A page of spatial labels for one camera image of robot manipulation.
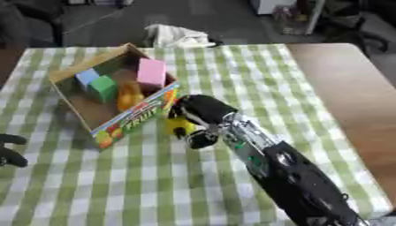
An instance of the green block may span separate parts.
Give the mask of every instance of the green block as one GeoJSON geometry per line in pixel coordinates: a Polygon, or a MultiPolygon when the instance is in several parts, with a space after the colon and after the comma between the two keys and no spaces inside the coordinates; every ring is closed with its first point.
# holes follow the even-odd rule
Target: green block
{"type": "Polygon", "coordinates": [[[88,93],[101,103],[115,101],[117,84],[108,76],[100,76],[88,85],[88,93]]]}

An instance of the cardboard box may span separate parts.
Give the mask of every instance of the cardboard box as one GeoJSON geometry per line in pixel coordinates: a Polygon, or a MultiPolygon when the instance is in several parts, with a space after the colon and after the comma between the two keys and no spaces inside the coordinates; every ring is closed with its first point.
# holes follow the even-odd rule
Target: cardboard box
{"type": "Polygon", "coordinates": [[[106,104],[95,102],[80,87],[74,75],[94,68],[100,75],[107,75],[121,85],[136,80],[139,60],[142,57],[148,58],[133,44],[128,43],[49,76],[51,85],[100,148],[114,144],[147,119],[160,113],[165,114],[176,100],[179,83],[171,74],[166,73],[164,88],[154,93],[146,93],[141,103],[120,113],[117,110],[117,98],[106,104]]]}

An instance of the fruit label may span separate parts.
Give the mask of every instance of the fruit label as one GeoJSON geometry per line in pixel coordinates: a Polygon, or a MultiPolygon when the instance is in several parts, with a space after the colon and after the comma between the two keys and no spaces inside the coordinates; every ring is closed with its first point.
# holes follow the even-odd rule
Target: fruit label
{"type": "Polygon", "coordinates": [[[109,122],[94,129],[91,134],[100,148],[106,148],[122,139],[124,134],[132,131],[139,124],[164,112],[175,102],[178,82],[163,89],[162,92],[152,95],[132,109],[114,117],[109,122]]]}

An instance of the pink block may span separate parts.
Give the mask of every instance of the pink block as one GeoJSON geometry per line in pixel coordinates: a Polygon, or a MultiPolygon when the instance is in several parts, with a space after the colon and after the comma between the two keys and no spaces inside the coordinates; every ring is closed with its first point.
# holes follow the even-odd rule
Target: pink block
{"type": "Polygon", "coordinates": [[[164,61],[141,58],[138,70],[138,82],[163,87],[166,77],[164,61]]]}

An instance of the checkered tablecloth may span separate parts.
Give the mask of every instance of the checkered tablecloth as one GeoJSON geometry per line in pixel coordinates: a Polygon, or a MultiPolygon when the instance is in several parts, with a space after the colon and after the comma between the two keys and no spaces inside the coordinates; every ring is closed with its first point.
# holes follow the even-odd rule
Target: checkered tablecloth
{"type": "MultiPolygon", "coordinates": [[[[92,147],[47,76],[106,50],[28,49],[20,59],[0,95],[0,128],[29,139],[14,148],[30,164],[0,169],[0,225],[290,223],[222,142],[187,149],[161,118],[92,147]]],[[[285,45],[143,51],[166,61],[184,93],[214,95],[301,150],[363,217],[391,210],[285,45]]]]}

